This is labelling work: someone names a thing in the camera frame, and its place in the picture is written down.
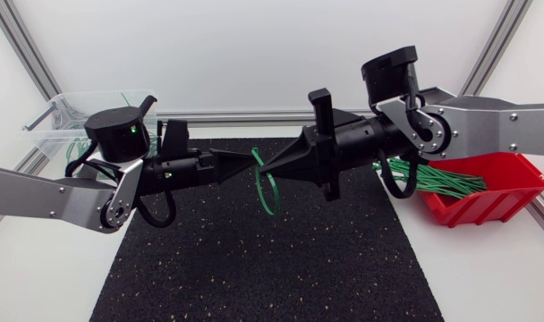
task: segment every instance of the red bin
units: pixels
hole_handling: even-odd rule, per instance
[[[507,222],[544,191],[544,174],[525,157],[494,153],[465,159],[431,161],[430,166],[459,174],[483,177],[488,190],[463,199],[420,191],[420,195],[442,225],[481,225],[489,220]]]

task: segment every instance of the black mat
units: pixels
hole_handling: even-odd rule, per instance
[[[266,160],[289,141],[191,146],[258,146]],[[172,226],[133,219],[91,320],[443,320],[376,174],[354,169],[341,185],[342,198],[327,203],[312,183],[279,180],[283,212],[274,217],[252,170],[175,192]],[[159,198],[148,199],[152,213],[166,210]]]

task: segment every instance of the white wall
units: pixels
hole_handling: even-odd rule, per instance
[[[544,0],[532,2],[481,95],[544,103]],[[544,157],[527,157],[544,173]]]
[[[0,29],[0,167],[13,169],[33,148],[21,127],[46,106]]]
[[[64,91],[153,89],[160,111],[366,109],[361,65],[416,45],[458,93],[506,0],[14,0]]]

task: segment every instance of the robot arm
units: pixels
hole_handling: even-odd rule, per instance
[[[272,157],[262,173],[314,182],[327,200],[339,198],[340,172],[375,161],[397,198],[412,195],[417,164],[494,152],[544,155],[544,104],[515,105],[487,97],[455,97],[441,89],[419,90],[415,47],[373,59],[361,68],[375,117],[332,109],[327,89],[309,94],[316,125]],[[395,184],[387,159],[410,161],[405,190]]]
[[[169,121],[164,142],[163,124],[157,128],[157,154],[149,153],[143,115],[156,102],[147,97],[140,107],[121,107],[92,115],[85,130],[92,140],[86,156],[71,162],[65,178],[48,180],[0,168],[0,215],[60,219],[101,233],[116,232],[137,208],[155,227],[175,218],[170,191],[221,183],[254,165],[252,155],[188,148],[187,123]],[[93,153],[96,147],[99,152]],[[76,177],[72,173],[81,167]],[[97,181],[107,173],[113,184]],[[169,215],[154,218],[140,197],[164,192]]]

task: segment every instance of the transparent container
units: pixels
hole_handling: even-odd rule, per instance
[[[63,93],[53,97],[46,111],[23,126],[23,135],[33,140],[35,146],[47,157],[75,157],[88,146],[83,125],[97,112],[124,106],[139,107],[150,90],[111,90]],[[151,135],[157,132],[157,113],[153,105],[144,118]]]

